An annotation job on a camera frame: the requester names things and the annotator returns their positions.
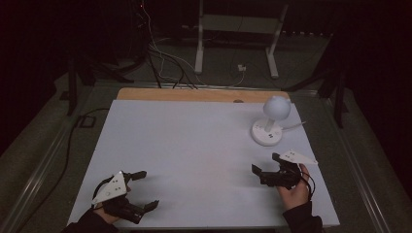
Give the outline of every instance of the floor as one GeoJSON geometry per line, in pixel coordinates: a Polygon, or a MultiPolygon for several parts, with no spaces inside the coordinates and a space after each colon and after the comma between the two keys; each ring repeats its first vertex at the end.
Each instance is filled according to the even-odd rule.
{"type": "MultiPolygon", "coordinates": [[[[156,38],[151,54],[163,88],[278,90],[311,76],[328,38],[282,35],[275,52],[280,74],[276,80],[269,76],[264,55],[266,42],[266,38],[239,41],[216,35],[207,40],[203,73],[197,76],[192,71],[196,52],[193,39],[156,38]],[[179,82],[182,70],[167,61],[169,54],[187,74],[179,82]],[[246,71],[238,71],[239,64],[245,65],[246,71]]],[[[125,75],[133,83],[118,83],[102,74],[97,77],[95,86],[79,84],[79,105],[73,116],[66,115],[68,103],[59,100],[67,90],[67,75],[56,80],[57,93],[0,157],[0,177],[3,187],[7,187],[0,190],[0,218],[5,219],[2,232],[61,230],[67,224],[104,125],[107,111],[102,109],[110,108],[124,86],[157,87],[149,60],[125,75]],[[72,128],[76,116],[96,109],[99,110],[92,113],[96,117],[92,128],[72,128]],[[48,196],[57,182],[55,191],[48,196]]],[[[311,83],[290,96],[301,117],[313,122],[306,124],[305,130],[341,222],[326,232],[409,232],[411,201],[395,178],[351,90],[346,89],[347,111],[342,116],[344,128],[340,129],[332,118],[333,96],[321,99],[317,95],[321,84],[322,81],[311,83]]]]}

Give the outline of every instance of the white table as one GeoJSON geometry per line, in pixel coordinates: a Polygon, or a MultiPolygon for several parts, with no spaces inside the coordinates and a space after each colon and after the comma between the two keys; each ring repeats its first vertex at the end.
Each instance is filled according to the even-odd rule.
{"type": "MultiPolygon", "coordinates": [[[[252,173],[252,164],[263,171],[278,171],[278,163],[271,159],[272,152],[290,149],[315,158],[302,126],[286,132],[279,145],[262,147],[250,136],[253,122],[264,117],[262,103],[214,102],[208,98],[219,96],[222,93],[219,91],[144,91],[154,92],[157,97],[156,92],[169,91],[171,99],[175,99],[175,94],[188,96],[197,91],[194,95],[204,94],[211,102],[115,100],[69,222],[77,221],[89,208],[92,193],[102,180],[123,170],[148,172],[143,180],[129,183],[132,191],[127,198],[132,204],[159,200],[159,205],[145,214],[139,224],[121,220],[116,223],[119,228],[222,229],[286,225],[276,188],[261,185],[258,176],[252,173]]],[[[279,123],[288,126],[300,121],[293,105],[290,117],[279,123]]],[[[319,167],[307,167],[316,182],[314,215],[321,216],[325,226],[338,225],[319,167]]]]}

